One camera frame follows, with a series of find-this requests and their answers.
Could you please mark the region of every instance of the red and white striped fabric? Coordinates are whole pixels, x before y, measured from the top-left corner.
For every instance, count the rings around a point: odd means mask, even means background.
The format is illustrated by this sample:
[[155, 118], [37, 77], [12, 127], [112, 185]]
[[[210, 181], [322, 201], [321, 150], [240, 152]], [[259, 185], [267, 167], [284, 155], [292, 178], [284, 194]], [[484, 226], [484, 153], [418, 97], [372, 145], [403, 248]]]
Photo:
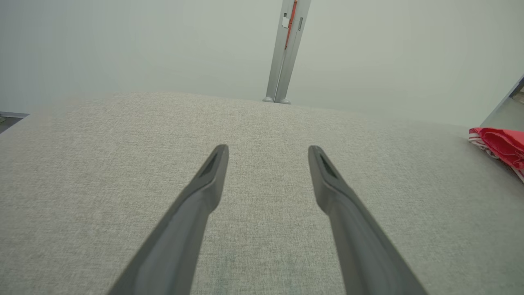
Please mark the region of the red and white striped fabric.
[[524, 132], [471, 128], [469, 141], [489, 156], [508, 164], [524, 182]]

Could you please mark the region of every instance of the white wall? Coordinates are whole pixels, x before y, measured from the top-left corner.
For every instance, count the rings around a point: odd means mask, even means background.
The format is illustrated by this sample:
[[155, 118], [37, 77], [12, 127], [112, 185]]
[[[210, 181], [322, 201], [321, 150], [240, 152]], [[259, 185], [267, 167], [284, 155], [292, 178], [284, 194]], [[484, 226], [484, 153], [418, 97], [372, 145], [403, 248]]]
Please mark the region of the white wall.
[[523, 0], [313, 0], [292, 104], [478, 126], [524, 74]]
[[113, 91], [262, 100], [281, 0], [2, 0], [0, 111]]
[[[0, 1], [0, 111], [108, 91], [261, 100], [281, 0]], [[293, 104], [479, 125], [524, 73], [523, 0], [313, 0]]]

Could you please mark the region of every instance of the gray upholstered cushion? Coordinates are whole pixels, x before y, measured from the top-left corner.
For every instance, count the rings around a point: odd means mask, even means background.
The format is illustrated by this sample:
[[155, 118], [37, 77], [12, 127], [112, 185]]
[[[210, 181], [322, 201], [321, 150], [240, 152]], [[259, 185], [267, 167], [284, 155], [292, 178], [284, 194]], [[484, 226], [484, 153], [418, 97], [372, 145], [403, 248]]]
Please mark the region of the gray upholstered cushion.
[[430, 294], [522, 294], [524, 184], [466, 138], [466, 127], [180, 93], [56, 105], [0, 135], [0, 293], [106, 292], [227, 143], [193, 294], [344, 292], [311, 144]]

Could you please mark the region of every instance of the metal frame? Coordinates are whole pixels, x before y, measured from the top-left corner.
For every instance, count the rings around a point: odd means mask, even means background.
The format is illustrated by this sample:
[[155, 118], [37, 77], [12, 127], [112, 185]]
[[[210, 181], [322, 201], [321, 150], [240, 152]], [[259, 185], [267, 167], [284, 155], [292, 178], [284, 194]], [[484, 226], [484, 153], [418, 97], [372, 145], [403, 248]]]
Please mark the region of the metal frame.
[[24, 113], [11, 113], [11, 112], [0, 112], [0, 117], [9, 117], [9, 118], [25, 118], [29, 116], [29, 114]]
[[294, 0], [282, 1], [282, 9], [278, 19], [277, 38], [275, 40], [275, 49], [273, 51], [273, 60], [264, 101], [290, 104], [290, 101], [286, 99], [286, 94], [310, 4], [311, 0], [297, 1], [293, 19], [290, 19], [290, 22], [292, 22], [290, 31], [289, 27], [283, 25], [282, 20], [284, 17], [292, 15]]
[[513, 88], [508, 92], [508, 94], [498, 103], [498, 105], [495, 107], [495, 109], [488, 115], [488, 117], [482, 122], [481, 127], [486, 126], [486, 124], [493, 118], [493, 116], [497, 113], [498, 109], [506, 102], [508, 99], [512, 99], [513, 96], [516, 94], [517, 88], [521, 85], [522, 81], [524, 80], [524, 75], [520, 77], [519, 81], [513, 86]]

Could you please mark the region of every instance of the metal bracket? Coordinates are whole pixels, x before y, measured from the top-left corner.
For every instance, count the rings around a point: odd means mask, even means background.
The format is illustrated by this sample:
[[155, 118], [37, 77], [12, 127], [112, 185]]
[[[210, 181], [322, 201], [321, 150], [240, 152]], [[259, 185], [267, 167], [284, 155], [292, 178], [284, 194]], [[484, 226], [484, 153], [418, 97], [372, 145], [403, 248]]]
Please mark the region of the metal bracket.
[[311, 0], [282, 1], [266, 98], [263, 101], [291, 103], [286, 99], [286, 94], [310, 4]]

